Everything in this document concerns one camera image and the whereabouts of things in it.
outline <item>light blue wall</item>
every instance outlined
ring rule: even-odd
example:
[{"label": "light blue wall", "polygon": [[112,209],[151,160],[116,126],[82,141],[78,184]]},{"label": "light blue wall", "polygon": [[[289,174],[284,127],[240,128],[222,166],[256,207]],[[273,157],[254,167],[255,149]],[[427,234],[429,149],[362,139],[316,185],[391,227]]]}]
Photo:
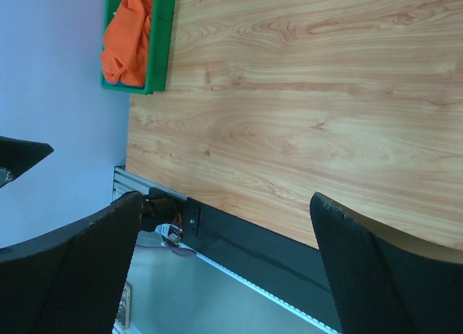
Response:
[{"label": "light blue wall", "polygon": [[2,0],[0,135],[55,152],[0,189],[0,247],[111,201],[129,96],[99,86],[105,0]]}]

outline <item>black object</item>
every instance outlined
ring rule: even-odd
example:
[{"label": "black object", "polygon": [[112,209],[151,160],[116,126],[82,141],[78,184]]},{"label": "black object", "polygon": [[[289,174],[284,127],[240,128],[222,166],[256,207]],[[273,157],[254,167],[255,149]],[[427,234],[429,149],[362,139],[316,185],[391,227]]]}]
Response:
[{"label": "black object", "polygon": [[145,199],[0,249],[2,333],[111,333]]},{"label": "black object", "polygon": [[155,231],[162,223],[172,223],[177,214],[182,216],[183,236],[196,235],[200,221],[200,207],[192,201],[179,200],[157,188],[150,188],[145,199],[150,200],[151,210],[142,216],[142,230]]},{"label": "black object", "polygon": [[185,234],[182,242],[330,328],[341,330],[317,249],[196,200],[188,198],[187,203],[200,208],[200,220],[196,234]]},{"label": "black object", "polygon": [[463,252],[372,221],[318,193],[310,214],[344,334],[462,332]]},{"label": "black object", "polygon": [[48,144],[0,137],[0,188],[52,152]]}]

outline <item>wood grain surface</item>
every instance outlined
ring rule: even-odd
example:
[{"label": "wood grain surface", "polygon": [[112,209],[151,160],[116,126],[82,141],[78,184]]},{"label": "wood grain surface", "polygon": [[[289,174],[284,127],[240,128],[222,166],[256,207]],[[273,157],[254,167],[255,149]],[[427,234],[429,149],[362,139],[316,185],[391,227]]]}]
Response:
[{"label": "wood grain surface", "polygon": [[463,249],[463,0],[177,0],[127,170],[317,247],[315,191]]}]

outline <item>orange fabric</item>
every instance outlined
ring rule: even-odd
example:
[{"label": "orange fabric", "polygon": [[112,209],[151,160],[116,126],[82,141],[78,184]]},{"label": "orange fabric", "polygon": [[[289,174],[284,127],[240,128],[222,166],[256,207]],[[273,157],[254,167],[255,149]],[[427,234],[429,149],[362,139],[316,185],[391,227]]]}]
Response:
[{"label": "orange fabric", "polygon": [[144,86],[153,0],[122,0],[104,33],[100,55],[109,83]]}]

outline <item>green crate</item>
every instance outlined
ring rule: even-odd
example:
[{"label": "green crate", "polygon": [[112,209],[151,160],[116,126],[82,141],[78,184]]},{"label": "green crate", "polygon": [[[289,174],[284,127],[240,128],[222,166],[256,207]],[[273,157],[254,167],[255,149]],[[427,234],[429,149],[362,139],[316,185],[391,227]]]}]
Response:
[{"label": "green crate", "polygon": [[[114,12],[122,0],[106,0],[105,29],[114,17]],[[145,87],[122,87],[105,83],[101,73],[101,87],[107,90],[121,90],[137,94],[152,94],[166,89],[167,64],[171,43],[172,20],[175,0],[154,0],[151,15],[150,45]]]}]

